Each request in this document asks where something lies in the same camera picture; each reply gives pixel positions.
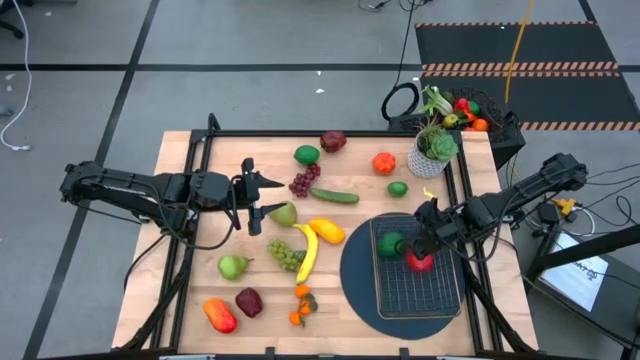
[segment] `wire rack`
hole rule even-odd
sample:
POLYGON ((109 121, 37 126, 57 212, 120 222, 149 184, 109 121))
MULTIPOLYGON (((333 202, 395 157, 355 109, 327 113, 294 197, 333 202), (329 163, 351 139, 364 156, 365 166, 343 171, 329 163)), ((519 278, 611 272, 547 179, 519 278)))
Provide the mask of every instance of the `wire rack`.
POLYGON ((460 313, 460 293, 453 254, 443 248, 435 255, 431 272, 415 273, 404 256, 377 254, 377 242, 388 232, 407 241, 420 236, 420 224, 411 215, 382 215, 370 220, 378 312, 387 319, 450 318, 460 313))

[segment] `grape bunch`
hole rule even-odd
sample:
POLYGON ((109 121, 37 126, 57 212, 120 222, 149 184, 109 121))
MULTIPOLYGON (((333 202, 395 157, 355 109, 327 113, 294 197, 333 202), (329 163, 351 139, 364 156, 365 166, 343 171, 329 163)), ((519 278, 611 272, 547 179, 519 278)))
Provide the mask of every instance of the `grape bunch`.
POLYGON ((320 166, 311 164, 307 167, 304 174, 297 174, 293 179, 293 183, 289 184, 289 190, 299 198, 306 198, 309 195, 309 189, 315 179, 320 176, 320 166))
POLYGON ((304 257, 307 255, 305 250, 293 251, 287 243, 278 239, 269 241, 267 249, 271 256, 278 261, 278 266, 282 270, 292 272, 300 269, 300 264, 302 264, 304 257))

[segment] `wooden tabletop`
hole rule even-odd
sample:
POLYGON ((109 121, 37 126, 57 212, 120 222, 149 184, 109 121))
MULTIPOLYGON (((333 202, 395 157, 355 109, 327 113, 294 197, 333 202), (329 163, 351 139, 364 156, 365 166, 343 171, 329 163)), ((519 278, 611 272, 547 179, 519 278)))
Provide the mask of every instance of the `wooden tabletop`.
MULTIPOLYGON (((189 132, 164 134, 156 174, 183 171, 188 140, 189 132)), ((423 187, 440 198, 441 208, 449 206, 444 175, 429 180, 419 179, 407 168, 407 153, 413 141, 412 138, 349 138, 347 145, 338 153, 322 152, 319 160, 322 175, 315 185, 358 193, 361 200, 357 205, 336 205, 313 198, 296 199, 286 187, 261 190, 260 204, 290 200, 298 210, 298 222, 306 223, 320 216, 334 219, 345 230, 347 237, 361 223, 378 214, 393 211, 413 213, 426 200, 422 194, 423 187), (372 170, 371 159, 380 151, 396 155, 397 168, 391 176, 379 176, 372 170), (409 185, 407 196, 397 199, 387 194, 387 184, 395 180, 402 180, 409 185)), ((463 141, 474 194, 499 191, 486 134, 465 132, 463 141)), ((209 170, 232 176, 240 172, 240 163, 244 158, 253 157, 256 170, 270 179, 289 184, 296 173, 304 170, 292 158, 295 149, 303 144, 318 146, 318 138, 214 138, 209 170)), ((455 159, 453 165, 458 196, 462 201, 463 192, 455 159)), ((277 354, 393 355, 398 354, 400 347, 409 348, 412 355, 473 354, 466 300, 460 315, 445 329, 421 340, 390 337, 360 320, 348 304, 340 283, 340 258, 346 242, 332 245, 320 240, 318 259, 307 281, 320 308, 317 313, 308 316, 306 328, 292 326, 288 314, 297 308, 297 299, 293 294, 295 273, 282 272, 268 254, 266 245, 269 240, 279 238, 294 249, 304 249, 306 239, 299 230, 281 228, 269 219, 262 222, 261 235, 250 237, 246 231, 246 212, 241 212, 240 218, 243 229, 234 232, 222 248, 195 252, 182 324, 181 353, 262 354, 266 347, 273 346, 277 354), (254 261, 239 280, 232 282, 223 279, 216 267, 218 258, 224 254, 245 255, 254 261), (265 304, 264 311, 254 319, 246 317, 234 301, 235 296, 248 286, 260 293, 265 304), (211 297, 224 299, 233 309, 238 318, 238 328, 232 334, 223 335, 211 327, 202 310, 203 303, 211 297)), ((227 227, 228 219, 224 214, 202 215, 197 243, 205 246, 217 243, 227 227)), ((146 249, 158 234, 155 225, 143 225, 135 256, 146 249)), ((501 237, 511 241, 508 227, 502 229, 501 237)), ((128 341, 156 305, 168 243, 165 241, 158 246, 131 274, 114 346, 128 341)), ((492 241, 487 240, 485 246, 489 248, 491 245, 492 241)), ((488 262, 488 269, 496 305, 525 342, 537 348, 513 249, 499 244, 495 256, 488 262)), ((479 302, 478 310, 484 346, 490 349, 486 315, 479 302)), ((173 311, 171 307, 165 317, 162 345, 168 344, 173 311)))

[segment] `yellow cable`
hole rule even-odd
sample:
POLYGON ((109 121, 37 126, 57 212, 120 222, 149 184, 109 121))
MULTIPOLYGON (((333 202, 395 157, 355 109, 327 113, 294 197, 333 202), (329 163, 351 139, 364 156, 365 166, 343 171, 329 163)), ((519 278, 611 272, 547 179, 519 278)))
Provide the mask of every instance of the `yellow cable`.
POLYGON ((520 32, 518 33, 518 39, 516 40, 516 46, 513 48, 513 53, 511 54, 511 63, 509 63, 509 73, 507 74, 507 88, 504 90, 504 103, 509 103, 509 90, 511 88, 511 73, 513 72, 513 64, 516 61, 516 55, 518 55, 518 48, 520 47, 520 40, 522 39, 522 34, 524 34, 524 28, 527 26, 529 22, 529 15, 531 15, 531 8, 533 7, 533 0, 529 0, 529 5, 527 6, 527 12, 524 15, 524 19, 522 19, 522 25, 520 25, 520 32))

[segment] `potted plant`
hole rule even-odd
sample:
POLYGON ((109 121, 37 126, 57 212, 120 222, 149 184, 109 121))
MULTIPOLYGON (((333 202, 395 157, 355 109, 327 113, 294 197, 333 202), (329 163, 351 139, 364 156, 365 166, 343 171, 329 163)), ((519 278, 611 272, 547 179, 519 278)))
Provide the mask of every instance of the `potted plant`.
POLYGON ((417 177, 435 177, 458 153, 458 145, 434 120, 420 128, 416 143, 409 150, 409 170, 417 177))

